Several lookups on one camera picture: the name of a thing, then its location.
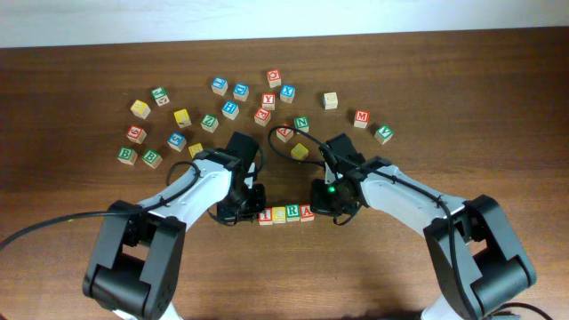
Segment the wooden cube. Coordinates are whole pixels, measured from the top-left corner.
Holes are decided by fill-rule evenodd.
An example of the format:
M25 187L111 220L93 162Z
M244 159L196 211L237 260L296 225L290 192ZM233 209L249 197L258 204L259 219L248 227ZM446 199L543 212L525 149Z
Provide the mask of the wooden cube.
M297 204L289 204L286 206L286 222L299 221L301 212Z
M222 77L216 76L212 82L212 90L213 92L219 95L225 95L225 92L228 90L228 81Z
M273 207L273 223L286 223L286 208Z
M142 161L148 164L152 169L156 169L162 162L162 157L153 149L149 149L144 156L142 156Z
M205 115L204 116L204 120L202 120L202 128L204 128L204 130L206 130L207 132L215 132L215 129L217 129L218 124L220 124L217 121L217 117L216 116L212 116L212 115Z
M118 156L116 157L118 161L122 162L123 164L134 164L137 158L136 151L131 148L121 147L121 150L118 151Z
M150 107L148 104L136 100L131 106L131 111L134 113L135 116L146 119L146 117L150 114Z
M278 69L267 71L267 80L271 88L281 85L281 72Z
M255 122L262 126L266 126L270 120L270 111L264 108L259 108L257 113L255 113Z
M304 160L307 156L309 156L309 150L300 143L291 150L291 157L296 160Z
M156 104L159 107L162 107L166 103L170 102L168 96L166 95L166 90L164 90L163 87L154 89L152 91L152 97L154 98L154 101L156 101Z
M186 109L178 110L174 112L174 117L176 118L176 123L180 128L192 125L191 120L189 120L189 114Z
M315 214L310 210L310 204L301 205L301 222L312 221Z
M186 147L186 138L183 135L174 132L168 139L168 144L176 151L182 151Z
M265 110L275 109L275 94L274 93L263 93L261 106Z
M245 101L249 96L249 86L247 84L236 84L233 89L233 98L235 100Z
M194 156L196 156L198 153L204 151L204 147L202 147L201 143L197 143L193 146L189 146L188 150L189 150L189 154L192 156L192 159L193 159Z
M369 111L358 110L356 111L356 118L354 119L354 126L356 128L364 128L370 122Z
M225 102L225 105L221 109L221 113L224 116L228 117L231 120L235 120L237 115L239 114L239 106L233 101Z
M271 208L265 209L265 212L259 213L259 224L262 226L270 226L273 224L273 215Z
M324 109L329 110L331 108L338 107L338 95L336 92L329 92L324 94Z
M309 118L307 116L294 118L294 127L301 131L308 132L310 127Z
M126 133L126 138L132 142L140 144L144 141L144 138L146 138L146 132L144 129L133 125Z
M379 141L381 144L389 141L391 137L393 137L393 130L386 125L383 125L380 129L375 132L375 139Z
M293 131L291 129L279 128L276 130L276 136L286 143L293 137Z
M288 84L283 85L283 89L281 89L281 101L286 103L293 103L294 94L296 89Z

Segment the yellow block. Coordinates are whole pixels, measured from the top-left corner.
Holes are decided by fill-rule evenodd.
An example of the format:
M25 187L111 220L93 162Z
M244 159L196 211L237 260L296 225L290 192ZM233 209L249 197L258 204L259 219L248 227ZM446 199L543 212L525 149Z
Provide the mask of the yellow block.
M291 157L296 160L304 160L307 156L309 156L309 150L304 148L300 143L291 150Z
M273 223L286 223L286 207L273 207Z
M134 115L144 119L150 113L150 107L148 106L148 104L140 100L136 100L131 106L131 111L134 113Z
M201 143L197 143L193 146L188 147L189 153L191 154L192 158L196 156L198 153L204 151L204 147L202 147Z
M174 117L176 118L176 122L180 128L185 126L191 125L191 121L189 120L189 114L186 109L182 109L179 111L174 112Z

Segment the white wall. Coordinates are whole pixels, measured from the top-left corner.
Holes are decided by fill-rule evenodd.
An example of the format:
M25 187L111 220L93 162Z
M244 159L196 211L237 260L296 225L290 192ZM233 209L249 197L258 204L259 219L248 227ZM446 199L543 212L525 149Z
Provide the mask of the white wall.
M569 25L569 0L0 0L0 47Z

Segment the toy block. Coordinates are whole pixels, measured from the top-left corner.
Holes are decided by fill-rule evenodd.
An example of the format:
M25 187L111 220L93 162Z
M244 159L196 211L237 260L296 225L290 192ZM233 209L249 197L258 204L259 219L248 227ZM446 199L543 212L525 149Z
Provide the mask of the toy block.
M172 147L172 149L181 152L184 149L184 147L186 147L186 138L184 138L183 135L174 132L170 136L170 139L168 139L168 144L170 145L170 147Z
M270 226L273 224L273 215L271 208L265 209L265 212L259 213L259 224L262 226Z
M283 89L281 89L281 101L286 103L293 103L294 94L296 93L296 89L294 89L291 85L283 85Z
M249 86L247 84L236 84L233 89L233 98L240 101L247 100L249 96Z
M274 93L263 93L261 106L265 110L275 109L275 94Z
M189 120L189 114L186 109L178 110L174 112L174 117L176 118L176 123L180 128L192 125L191 120Z
M331 108L338 107L338 95L336 92L329 92L324 94L324 109L329 110Z
M152 169L156 169L162 162L162 157L153 149L149 149L144 156L142 156L142 161L148 164Z
M381 144L389 141L393 137L393 130L388 126L384 125L380 129L375 132L375 139L379 141Z
M296 129L299 129L301 131L308 132L310 127L309 118L307 116L294 118L294 127L296 127Z
M135 143L142 143L146 138L146 132L144 129L133 125L126 133L126 138Z
M217 121L217 117L216 116L212 116L212 115L205 115L204 116L204 120L202 120L202 128L204 128L204 130L206 130L207 132L215 132L215 129L217 129L218 124L220 124Z
M134 164L137 156L138 155L136 154L136 151L133 149L121 147L121 150L118 151L118 156L116 158L123 164Z
M281 72L278 69L267 71L267 80L271 88L281 85Z
M221 113L224 116L228 117L231 120L235 120L237 115L239 114L239 106L233 101L225 102L225 105L221 109Z
M136 100L131 106L131 111L134 113L135 116L146 119L146 117L150 114L150 107L148 104Z
M293 137L293 131L291 129L279 128L276 130L276 136L286 143Z
M301 212L297 204L289 204L286 206L286 222L299 221Z
M262 126L266 126L270 120L270 111L264 108L259 108L257 113L255 113L255 122Z
M273 223L286 223L286 207L273 207Z
M168 96L166 95L166 90L164 90L163 87L154 89L152 91L152 97L154 98L154 101L156 101L156 104L159 107L162 107L166 103L170 102Z
M312 221L316 215L310 210L310 204L301 205L301 222Z
M216 76L212 82L212 90L213 92L219 95L225 95L225 92L228 90L228 81L222 77Z
M356 118L354 119L354 126L356 128L364 128L370 122L369 111L358 110L356 111Z
M291 157L296 160L304 160L307 156L309 156L309 150L300 143L291 150Z
M189 146L188 150L189 154L192 156L192 158L194 158L194 156L196 156L198 153L204 151L204 147L202 147L201 143L197 143L193 146Z

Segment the brown tabletop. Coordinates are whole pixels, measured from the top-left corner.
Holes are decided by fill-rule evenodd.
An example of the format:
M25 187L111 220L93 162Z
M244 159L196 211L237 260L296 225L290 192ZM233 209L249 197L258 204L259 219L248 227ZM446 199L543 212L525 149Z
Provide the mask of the brown tabletop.
M515 298L569 314L569 28L408 33L377 36L121 44L0 50L0 237L63 214L136 203L164 188L170 166L189 160L166 140L186 108L189 144L224 147L234 131L251 134L267 154L259 177L269 205L304 204L314 165L293 164L268 148L271 125L308 116L310 133L345 132L365 157L383 156L422 183L465 198L494 197L537 273ZM268 127L253 121L266 71L280 68L296 86L277 101ZM249 84L231 121L215 76ZM159 108L150 89L164 86ZM322 94L340 106L323 110ZM135 117L133 100L152 112ZM356 109L371 129L353 127ZM199 121L219 118L215 133ZM158 150L156 169L116 154L132 124ZM384 146L373 129L395 134ZM294 137L318 159L314 144ZM8 319L113 319L81 285L102 218L76 220L25 236L0 252L0 312ZM223 227L207 215L186 234L174 304L189 318L341 318L420 310L439 295L421 236L384 212L362 210L345 227L317 216L308 223Z

